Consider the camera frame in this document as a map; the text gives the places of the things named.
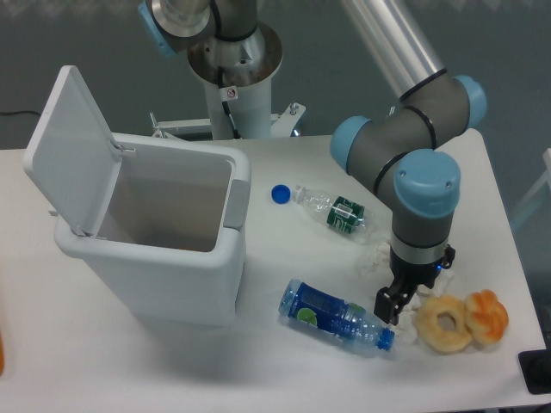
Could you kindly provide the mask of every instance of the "blue bottle cap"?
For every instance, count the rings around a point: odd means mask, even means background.
[[[291,189],[287,185],[275,185],[272,188],[272,200],[278,204],[287,204],[291,199]]]
[[[377,348],[381,350],[389,351],[392,348],[394,342],[394,332],[390,329],[383,329],[379,342],[377,342]]]

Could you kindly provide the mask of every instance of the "bottle label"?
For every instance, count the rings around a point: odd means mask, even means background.
[[[365,313],[365,309],[322,293],[303,282],[288,316],[346,338],[352,337],[356,331],[354,321],[347,317],[349,313],[359,317]]]
[[[327,215],[327,224],[338,231],[351,234],[358,226],[358,221],[363,218],[364,211],[364,206],[339,196]]]

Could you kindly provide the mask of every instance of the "orange object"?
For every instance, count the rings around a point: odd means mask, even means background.
[[[465,299],[465,324],[475,340],[482,344],[494,344],[503,337],[509,315],[493,291],[482,290]]]

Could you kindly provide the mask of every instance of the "robotic arm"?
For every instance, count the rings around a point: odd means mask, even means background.
[[[270,136],[271,78],[282,43],[258,21],[256,0],[146,0],[139,12],[165,56],[187,50],[213,139]]]
[[[476,125],[486,97],[470,77],[448,74],[402,2],[341,3],[402,103],[380,124],[346,120],[331,141],[337,163],[393,211],[394,280],[378,292],[375,315],[397,324],[418,285],[432,288],[455,257],[448,236],[461,173],[433,150]]]
[[[454,259],[448,236],[461,173],[453,158],[433,150],[476,125],[486,97],[470,77],[448,74],[400,0],[341,3],[402,104],[378,124],[362,116],[346,120],[331,141],[335,161],[393,211],[394,280],[378,292],[375,314],[396,324],[418,285],[433,287]],[[266,84],[282,48],[273,30],[257,21],[255,0],[147,0],[140,12],[159,47],[188,49],[213,102],[215,139],[237,137],[238,130],[245,137],[269,136],[263,130],[271,113]],[[239,86],[241,107],[223,97],[220,105],[220,90],[230,85]]]

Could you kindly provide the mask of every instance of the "blue joint cap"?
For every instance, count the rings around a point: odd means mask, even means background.
[[[333,133],[330,147],[331,156],[346,173],[348,173],[348,155],[354,139],[358,132],[360,132],[360,129],[362,129],[362,126],[370,121],[371,119],[364,116],[353,116],[341,123],[335,133]]]
[[[469,114],[467,129],[477,126],[480,121],[484,119],[488,109],[486,93],[484,93],[482,86],[475,82],[470,76],[460,75],[456,76],[455,79],[461,82],[468,95]]]
[[[439,219],[457,207],[460,181],[459,165],[450,155],[419,149],[399,162],[394,189],[407,209],[423,218]]]
[[[165,56],[166,58],[171,58],[172,56],[176,56],[176,52],[172,50],[172,47],[170,47],[170,45],[166,42],[166,39],[158,30],[158,27],[155,24],[155,21],[153,20],[153,17],[149,12],[149,9],[147,8],[147,4],[145,4],[145,1],[138,6],[138,12],[140,13],[145,25],[147,26],[147,29],[149,30],[149,34],[151,35],[151,37],[153,38],[153,41],[157,45],[158,50],[163,54],[163,56]]]

